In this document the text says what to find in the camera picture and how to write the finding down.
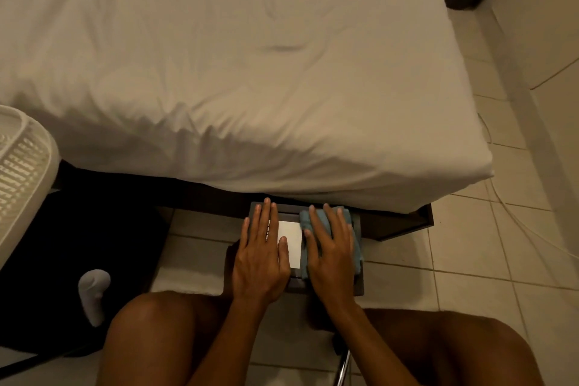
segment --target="blue towel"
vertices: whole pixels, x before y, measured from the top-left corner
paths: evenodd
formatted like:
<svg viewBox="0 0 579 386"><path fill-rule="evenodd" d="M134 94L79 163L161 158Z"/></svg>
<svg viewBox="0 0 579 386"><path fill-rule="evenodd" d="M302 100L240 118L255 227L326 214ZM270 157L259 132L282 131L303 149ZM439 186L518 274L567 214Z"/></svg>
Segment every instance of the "blue towel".
<svg viewBox="0 0 579 386"><path fill-rule="evenodd" d="M346 222L348 224L351 224L352 223L352 217L350 215L350 211L348 209L344 209L343 206L341 206L341 208L344 211L344 218L346 219ZM326 232L329 233L331 236L332 235L332 228L329 225L329 220L328 220L328 217L326 216L324 210L323 209L316 209L315 211L318 214L320 221L324 225ZM314 231L314 229L312 228L312 221L310 220L310 213L307 210L303 210L299 213L299 225L302 228L302 230L308 229L311 232ZM355 273L356 273L356 275L358 275L360 273L360 261L362 260L362 251L360 250L359 239L355 233L354 233L354 253L352 255L352 260L354 262ZM304 243L302 245L302 257L300 259L300 270L302 273L302 279L307 280L308 279L308 247L306 246L306 243Z"/></svg>

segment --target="white paper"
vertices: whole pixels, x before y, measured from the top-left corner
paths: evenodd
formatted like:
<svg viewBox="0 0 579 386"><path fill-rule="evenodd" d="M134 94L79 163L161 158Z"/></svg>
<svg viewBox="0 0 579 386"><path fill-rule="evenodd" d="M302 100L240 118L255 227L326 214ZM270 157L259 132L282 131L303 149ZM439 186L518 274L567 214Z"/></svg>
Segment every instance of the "white paper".
<svg viewBox="0 0 579 386"><path fill-rule="evenodd" d="M277 233L277 242L285 236L288 239L289 265L291 268L299 268L302 257L302 228L294 221L280 221Z"/></svg>

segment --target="dark wooden bed frame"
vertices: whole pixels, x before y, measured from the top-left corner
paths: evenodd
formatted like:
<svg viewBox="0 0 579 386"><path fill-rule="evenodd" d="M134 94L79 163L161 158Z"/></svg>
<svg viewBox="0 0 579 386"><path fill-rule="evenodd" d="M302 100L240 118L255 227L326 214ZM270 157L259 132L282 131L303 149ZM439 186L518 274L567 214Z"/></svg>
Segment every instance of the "dark wooden bed frame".
<svg viewBox="0 0 579 386"><path fill-rule="evenodd" d="M102 173L80 169L62 161L55 188L87 188L91 192L108 192L111 198L139 198L152 205L194 210L207 214L245 218L251 202L263 201L267 194L223 191L184 180ZM269 196L278 204L304 206L310 202ZM384 241L434 225L430 204L410 214L348 207L360 217L362 237Z"/></svg>

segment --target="white tile floor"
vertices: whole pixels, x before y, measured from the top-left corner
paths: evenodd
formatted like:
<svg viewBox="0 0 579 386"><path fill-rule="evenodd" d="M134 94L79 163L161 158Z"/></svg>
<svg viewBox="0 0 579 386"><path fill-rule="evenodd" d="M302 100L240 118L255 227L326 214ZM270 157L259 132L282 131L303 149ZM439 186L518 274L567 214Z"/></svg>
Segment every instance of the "white tile floor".
<svg viewBox="0 0 579 386"><path fill-rule="evenodd" d="M475 103L494 142L495 186L533 230L564 246L517 121L473 13L451 12ZM578 263L522 231L487 180L432 204L435 226L384 243L364 240L365 307L451 309L497 318L532 346L547 385L579 384ZM228 243L241 220L176 210L153 290L217 295ZM271 306L255 343L248 385L330 385L330 334L312 331L303 297ZM17 357L0 351L0 361ZM98 354L58 360L4 385L94 384ZM354 366L351 386L363 386Z"/></svg>

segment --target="white bed sheet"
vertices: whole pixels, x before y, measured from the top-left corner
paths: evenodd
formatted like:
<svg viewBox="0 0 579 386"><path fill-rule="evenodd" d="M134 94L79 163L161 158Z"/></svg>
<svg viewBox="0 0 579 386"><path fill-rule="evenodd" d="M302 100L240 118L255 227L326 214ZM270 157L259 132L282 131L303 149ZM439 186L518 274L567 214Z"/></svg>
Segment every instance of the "white bed sheet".
<svg viewBox="0 0 579 386"><path fill-rule="evenodd" d="M410 212L492 175L443 0L0 0L0 102L92 170Z"/></svg>

